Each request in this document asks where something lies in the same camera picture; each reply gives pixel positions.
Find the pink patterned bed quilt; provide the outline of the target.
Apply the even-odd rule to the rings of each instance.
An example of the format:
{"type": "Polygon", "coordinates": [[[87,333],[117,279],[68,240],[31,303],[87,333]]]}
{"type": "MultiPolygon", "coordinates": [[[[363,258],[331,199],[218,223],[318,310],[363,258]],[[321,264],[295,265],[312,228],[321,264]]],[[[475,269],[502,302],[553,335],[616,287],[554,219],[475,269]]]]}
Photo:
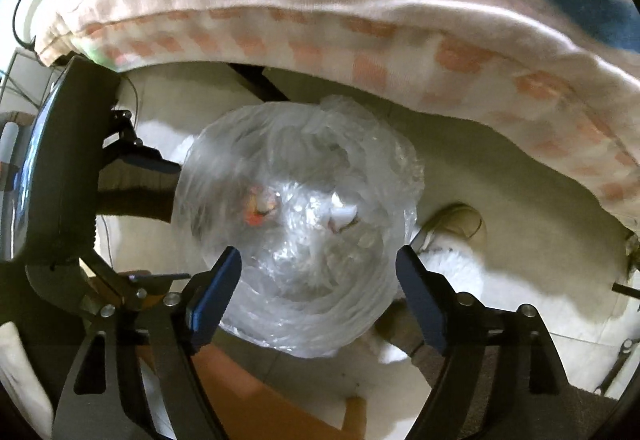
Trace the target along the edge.
{"type": "Polygon", "coordinates": [[[639,226],[632,0],[50,0],[36,51],[272,66],[474,120],[639,226]]]}

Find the clear plastic trash bag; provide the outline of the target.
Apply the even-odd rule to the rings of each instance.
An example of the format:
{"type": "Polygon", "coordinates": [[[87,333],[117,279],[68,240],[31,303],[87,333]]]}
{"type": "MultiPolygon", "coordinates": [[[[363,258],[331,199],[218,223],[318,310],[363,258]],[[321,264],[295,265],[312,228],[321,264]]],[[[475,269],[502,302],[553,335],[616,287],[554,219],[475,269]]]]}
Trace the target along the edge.
{"type": "Polygon", "coordinates": [[[186,272],[209,269],[227,247],[240,253],[226,332],[321,358],[364,334],[396,297],[395,257],[423,190],[413,144],[352,99],[247,105],[192,141],[171,227],[186,272]],[[253,186],[279,197],[261,226],[244,221],[253,186]],[[340,234],[326,226],[333,193],[358,207],[340,234]]]}

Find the red wrapper ball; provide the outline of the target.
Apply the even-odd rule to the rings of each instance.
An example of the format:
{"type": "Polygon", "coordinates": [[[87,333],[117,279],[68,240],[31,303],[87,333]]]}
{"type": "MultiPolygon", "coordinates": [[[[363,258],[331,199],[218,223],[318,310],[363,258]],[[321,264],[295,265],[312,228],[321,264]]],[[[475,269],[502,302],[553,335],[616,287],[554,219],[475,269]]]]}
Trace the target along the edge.
{"type": "Polygon", "coordinates": [[[244,200],[244,221],[249,226],[261,226],[279,207],[279,197],[265,186],[253,186],[244,200]]]}

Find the white tissue wad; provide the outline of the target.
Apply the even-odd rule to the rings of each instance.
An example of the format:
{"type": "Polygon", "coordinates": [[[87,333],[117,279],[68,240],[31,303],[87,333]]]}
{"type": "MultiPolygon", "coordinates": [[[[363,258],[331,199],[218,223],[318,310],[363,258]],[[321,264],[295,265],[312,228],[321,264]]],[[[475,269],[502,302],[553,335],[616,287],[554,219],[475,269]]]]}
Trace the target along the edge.
{"type": "Polygon", "coordinates": [[[343,202],[337,193],[330,198],[329,208],[326,211],[326,226],[334,234],[342,233],[346,228],[355,224],[358,220],[358,207],[354,204],[343,202]]]}

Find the white slipper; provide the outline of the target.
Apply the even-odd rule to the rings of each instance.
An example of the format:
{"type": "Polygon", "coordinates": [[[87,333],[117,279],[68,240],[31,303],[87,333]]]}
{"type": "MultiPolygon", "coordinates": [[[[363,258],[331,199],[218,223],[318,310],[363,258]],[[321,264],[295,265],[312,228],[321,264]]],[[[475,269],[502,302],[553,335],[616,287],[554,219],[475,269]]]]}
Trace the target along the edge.
{"type": "Polygon", "coordinates": [[[417,254],[431,250],[451,250],[482,256],[486,235],[485,220],[475,208],[465,204],[451,204],[435,212],[421,226],[410,246],[417,254]]]}

